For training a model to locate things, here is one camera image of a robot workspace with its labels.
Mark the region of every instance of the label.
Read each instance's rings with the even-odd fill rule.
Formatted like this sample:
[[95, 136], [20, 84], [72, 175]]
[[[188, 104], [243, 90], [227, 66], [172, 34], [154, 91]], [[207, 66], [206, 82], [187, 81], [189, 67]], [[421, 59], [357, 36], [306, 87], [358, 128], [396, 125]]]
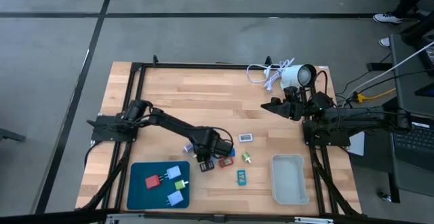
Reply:
[[415, 125], [415, 126], [420, 126], [420, 127], [429, 128], [429, 125], [422, 124], [422, 123], [412, 122], [412, 124]]

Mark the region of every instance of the red block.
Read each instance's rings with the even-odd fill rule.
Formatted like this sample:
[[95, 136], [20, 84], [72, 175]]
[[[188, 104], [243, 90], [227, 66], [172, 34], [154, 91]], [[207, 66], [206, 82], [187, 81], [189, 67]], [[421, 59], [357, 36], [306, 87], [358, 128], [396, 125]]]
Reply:
[[151, 189], [153, 187], [160, 185], [160, 178], [158, 175], [153, 175], [145, 179], [146, 181], [146, 187], [148, 189]]

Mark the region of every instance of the wooden table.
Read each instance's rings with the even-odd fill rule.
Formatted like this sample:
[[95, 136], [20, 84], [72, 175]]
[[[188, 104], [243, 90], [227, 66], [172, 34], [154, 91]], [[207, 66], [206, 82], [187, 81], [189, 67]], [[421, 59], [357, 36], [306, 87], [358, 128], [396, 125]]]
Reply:
[[[114, 115], [122, 110], [130, 67], [130, 62], [113, 63], [101, 106], [104, 115]], [[328, 73], [328, 94], [334, 94], [328, 68], [317, 67], [318, 70], [321, 68]], [[251, 71], [250, 74], [252, 79], [264, 79], [262, 71]], [[217, 166], [214, 170], [202, 173], [196, 160], [182, 153], [188, 139], [157, 126], [140, 129], [132, 147], [122, 210], [127, 210], [130, 166], [134, 162], [186, 160], [191, 166], [190, 206], [158, 211], [318, 215], [311, 158], [303, 141], [301, 122], [282, 118], [260, 108], [272, 96], [284, 97], [279, 82], [274, 84], [273, 92], [269, 94], [262, 84], [250, 83], [244, 70], [150, 68], [146, 69], [144, 77], [142, 99], [151, 101], [157, 108], [192, 125], [227, 129], [234, 138], [237, 155], [234, 165], [226, 168]], [[318, 77], [318, 91], [323, 90], [324, 81], [323, 75]], [[133, 86], [132, 99], [136, 84]], [[239, 143], [238, 135], [245, 133], [252, 133], [254, 141]], [[103, 142], [89, 154], [76, 207], [87, 204], [106, 180], [113, 145], [113, 142]], [[251, 164], [241, 159], [244, 151], [251, 155]], [[281, 205], [272, 198], [270, 159], [279, 153], [303, 156], [304, 179], [310, 197], [308, 204]], [[334, 183], [350, 205], [360, 212], [347, 153], [338, 147], [328, 147], [328, 155]], [[236, 172], [240, 169], [246, 171], [246, 186], [237, 184]], [[322, 186], [325, 207], [330, 212], [328, 191], [323, 183]], [[112, 187], [109, 207], [114, 206], [116, 190], [117, 182]]]

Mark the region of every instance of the blue mat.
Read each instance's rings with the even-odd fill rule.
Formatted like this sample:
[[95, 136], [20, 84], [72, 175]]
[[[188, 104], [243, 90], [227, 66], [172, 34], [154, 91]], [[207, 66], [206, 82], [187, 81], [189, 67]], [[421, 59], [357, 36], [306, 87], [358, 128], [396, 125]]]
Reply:
[[[169, 180], [164, 174], [168, 168], [179, 166], [181, 175]], [[145, 179], [149, 176], [163, 177], [160, 186], [152, 189], [146, 188]], [[190, 204], [190, 183], [181, 189], [183, 201], [175, 206], [167, 204], [167, 196], [176, 191], [176, 181], [190, 181], [190, 164], [183, 162], [146, 162], [131, 165], [130, 188], [128, 190], [127, 208], [130, 210], [143, 210], [155, 208], [187, 208]]]

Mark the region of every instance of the shoe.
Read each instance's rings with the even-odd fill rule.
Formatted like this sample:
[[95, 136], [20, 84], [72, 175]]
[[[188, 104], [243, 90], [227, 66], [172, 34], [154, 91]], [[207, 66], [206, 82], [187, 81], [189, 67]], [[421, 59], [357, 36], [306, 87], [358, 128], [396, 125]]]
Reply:
[[390, 24], [401, 24], [402, 18], [396, 18], [392, 15], [392, 12], [387, 12], [385, 14], [376, 14], [372, 17], [378, 23], [390, 23]]
[[384, 48], [389, 48], [389, 47], [391, 47], [391, 43], [390, 43], [388, 37], [385, 37], [385, 38], [382, 38], [382, 39], [378, 40], [378, 43], [379, 43], [382, 47], [384, 47]]

